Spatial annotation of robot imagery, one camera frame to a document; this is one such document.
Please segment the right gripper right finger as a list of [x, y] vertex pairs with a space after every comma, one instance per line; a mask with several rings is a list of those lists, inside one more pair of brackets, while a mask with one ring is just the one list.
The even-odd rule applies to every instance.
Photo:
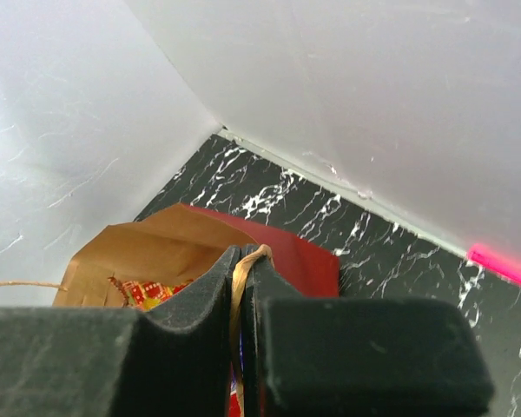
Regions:
[[494, 384], [467, 319], [425, 298], [310, 298], [267, 246], [241, 261], [244, 416], [482, 416]]

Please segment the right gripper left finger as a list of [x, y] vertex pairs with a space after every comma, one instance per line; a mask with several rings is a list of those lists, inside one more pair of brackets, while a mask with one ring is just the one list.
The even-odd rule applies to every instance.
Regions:
[[142, 312], [0, 308], [0, 416], [224, 416], [233, 246]]

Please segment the red cookie snack bag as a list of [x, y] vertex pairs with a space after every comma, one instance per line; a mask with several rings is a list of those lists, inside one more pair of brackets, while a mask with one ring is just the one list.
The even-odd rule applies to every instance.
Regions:
[[193, 280], [187, 280], [176, 286], [167, 286], [154, 281], [120, 281], [109, 277], [108, 281], [122, 295], [124, 308], [136, 308], [149, 311], [182, 291]]

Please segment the red brown paper bag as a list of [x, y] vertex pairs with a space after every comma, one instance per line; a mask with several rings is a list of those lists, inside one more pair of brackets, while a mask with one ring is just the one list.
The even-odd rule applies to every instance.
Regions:
[[123, 308], [109, 277], [167, 286], [195, 282], [233, 246], [241, 252], [236, 265], [250, 248], [267, 246], [276, 272], [302, 295], [338, 293], [339, 262], [325, 249], [277, 228], [179, 203], [105, 228], [72, 257], [47, 308]]

